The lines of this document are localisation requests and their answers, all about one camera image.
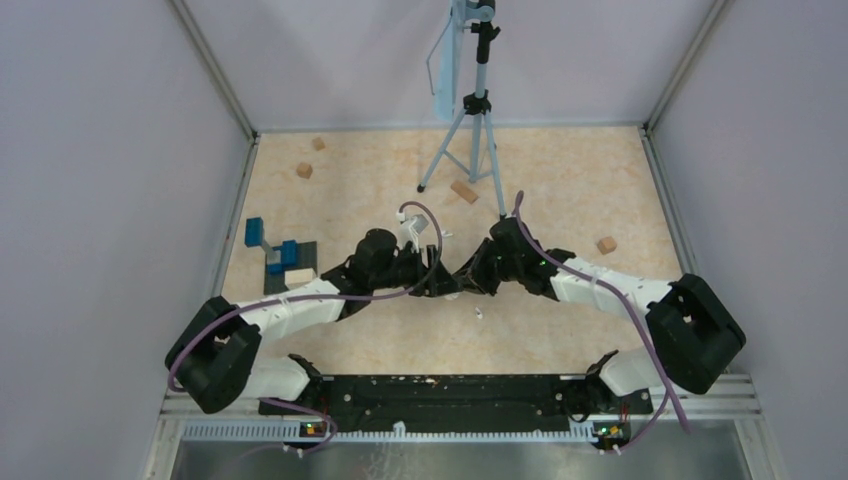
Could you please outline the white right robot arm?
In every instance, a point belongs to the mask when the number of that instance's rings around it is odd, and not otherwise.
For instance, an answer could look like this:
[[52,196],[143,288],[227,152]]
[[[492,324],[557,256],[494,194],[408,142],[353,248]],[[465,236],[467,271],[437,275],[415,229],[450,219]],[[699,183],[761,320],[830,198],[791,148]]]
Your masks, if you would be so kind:
[[592,369],[589,404],[612,412],[627,395],[671,384],[707,393],[747,343],[747,336],[702,277],[637,277],[595,265],[563,249],[543,249],[525,224],[505,218],[491,227],[454,274],[468,293],[497,293],[506,282],[560,303],[583,304],[633,322],[642,346],[612,353]]

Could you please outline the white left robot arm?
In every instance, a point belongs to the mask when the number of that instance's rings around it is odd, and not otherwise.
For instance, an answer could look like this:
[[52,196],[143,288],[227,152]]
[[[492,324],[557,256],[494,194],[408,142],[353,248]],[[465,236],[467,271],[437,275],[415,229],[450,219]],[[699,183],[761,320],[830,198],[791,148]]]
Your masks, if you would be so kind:
[[390,231],[372,229],[342,264],[300,287],[253,303],[222,296],[205,301],[165,357],[168,387],[188,394],[206,414],[249,394],[283,399],[295,412],[308,413],[319,404],[321,388],[304,363],[286,361],[278,380],[251,380],[262,347],[351,317],[379,299],[438,298],[461,290],[437,246],[418,251],[411,241],[400,245]]

